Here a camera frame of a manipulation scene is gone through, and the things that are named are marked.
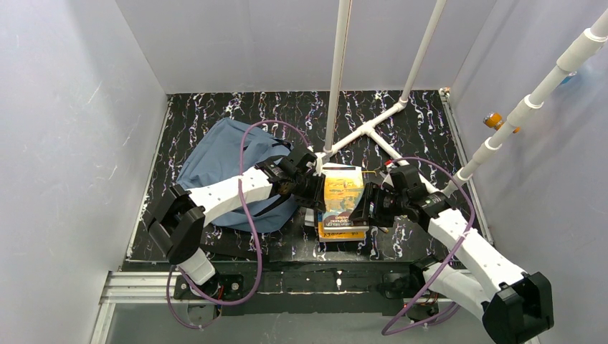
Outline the yellow orange book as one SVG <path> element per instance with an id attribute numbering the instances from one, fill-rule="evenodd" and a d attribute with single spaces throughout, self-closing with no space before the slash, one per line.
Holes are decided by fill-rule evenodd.
<path id="1" fill-rule="evenodd" d="M 366 238 L 364 231 L 326 231 L 322 223 L 318 223 L 317 233 L 320 242 L 359 242 Z"/>

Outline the blue student backpack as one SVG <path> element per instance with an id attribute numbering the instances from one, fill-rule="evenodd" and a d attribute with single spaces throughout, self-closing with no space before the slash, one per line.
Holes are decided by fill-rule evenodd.
<path id="1" fill-rule="evenodd" d="M 245 138 L 244 146 L 240 143 L 249 125 L 230 118 L 215 123 L 189 154 L 176 179 L 177 184 L 185 189 L 210 186 L 234 177 L 239 172 L 239 155 L 244 152 L 244 169 L 273 156 L 286 156 L 292 145 L 283 139 L 253 128 Z M 278 197 L 248 205 L 258 233 L 267 234 L 280 230 L 290 220 L 298 208 L 290 198 L 272 210 L 262 211 Z"/>

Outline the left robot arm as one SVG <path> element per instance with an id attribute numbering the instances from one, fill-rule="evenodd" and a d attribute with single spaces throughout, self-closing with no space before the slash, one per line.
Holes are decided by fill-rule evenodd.
<path id="1" fill-rule="evenodd" d="M 272 211 L 285 201 L 324 211 L 325 177 L 322 159 L 306 148 L 286 156 L 271 156 L 241 174 L 210 186 L 169 188 L 146 221 L 146 229 L 166 260 L 179 267 L 196 284 L 216 273 L 200 247 L 205 226 L 231 211 L 265 201 L 256 215 Z"/>

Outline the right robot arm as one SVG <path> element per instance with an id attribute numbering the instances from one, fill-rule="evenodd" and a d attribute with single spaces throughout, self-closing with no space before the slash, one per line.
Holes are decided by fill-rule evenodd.
<path id="1" fill-rule="evenodd" d="M 441 191 L 430 192 L 411 165 L 393 168 L 390 181 L 366 184 L 350 218 L 372 226 L 391 226 L 406 216 L 449 249 L 409 265 L 409 273 L 384 283 L 409 290 L 417 300 L 430 290 L 452 300 L 427 324 L 446 320 L 458 308 L 477 317 L 494 343 L 525 343 L 554 326 L 550 281 L 527 273 L 491 246 Z"/>

